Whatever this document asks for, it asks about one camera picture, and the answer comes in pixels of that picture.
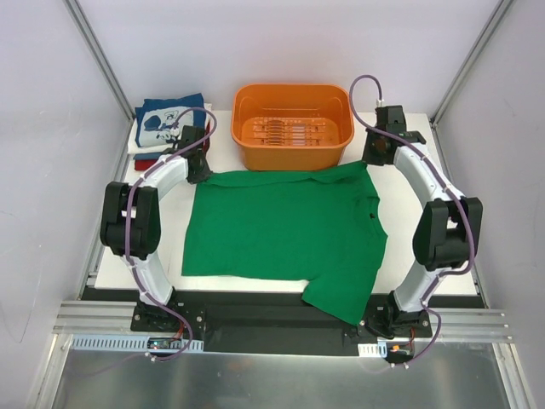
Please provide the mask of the green t shirt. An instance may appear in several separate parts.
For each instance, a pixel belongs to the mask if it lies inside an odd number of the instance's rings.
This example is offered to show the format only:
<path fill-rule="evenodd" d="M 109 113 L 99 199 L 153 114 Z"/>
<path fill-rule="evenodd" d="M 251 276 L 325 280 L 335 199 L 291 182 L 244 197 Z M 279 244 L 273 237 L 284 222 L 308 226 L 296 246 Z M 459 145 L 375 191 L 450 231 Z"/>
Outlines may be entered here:
<path fill-rule="evenodd" d="M 301 280 L 304 302 L 356 325 L 387 245 L 379 203 L 360 161 L 213 175 L 196 188 L 181 272 Z"/>

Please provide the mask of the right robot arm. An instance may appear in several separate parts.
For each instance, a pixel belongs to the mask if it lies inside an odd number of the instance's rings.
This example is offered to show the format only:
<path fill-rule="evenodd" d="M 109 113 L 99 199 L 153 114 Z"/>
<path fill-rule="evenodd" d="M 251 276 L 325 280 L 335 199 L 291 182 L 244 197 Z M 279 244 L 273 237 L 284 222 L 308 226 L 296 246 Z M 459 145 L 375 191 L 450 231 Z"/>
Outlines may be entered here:
<path fill-rule="evenodd" d="M 386 304 L 365 320 L 366 329 L 392 339 L 423 326 L 426 306 L 441 280 L 464 275 L 479 245 L 483 205 L 453 187 L 433 163 L 427 142 L 409 131 L 401 106 L 376 109 L 376 124 L 366 130 L 363 161 L 392 165 L 410 184 L 422 214 L 412 239 L 415 261 Z"/>

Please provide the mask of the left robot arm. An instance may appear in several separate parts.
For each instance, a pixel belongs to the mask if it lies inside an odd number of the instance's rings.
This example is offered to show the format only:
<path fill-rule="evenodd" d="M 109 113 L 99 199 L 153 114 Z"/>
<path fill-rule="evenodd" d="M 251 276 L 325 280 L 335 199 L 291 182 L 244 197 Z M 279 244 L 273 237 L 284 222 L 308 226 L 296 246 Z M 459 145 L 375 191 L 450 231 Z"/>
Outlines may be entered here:
<path fill-rule="evenodd" d="M 173 146 L 134 183 L 106 185 L 101 214 L 100 242 L 130 271 L 139 291 L 135 313 L 141 323 L 160 331 L 171 325 L 177 337 L 189 331 L 190 324 L 175 311 L 175 289 L 158 255 L 160 201 L 176 185 L 197 184 L 212 175 L 206 160 L 208 147 L 206 129 L 183 126 Z"/>

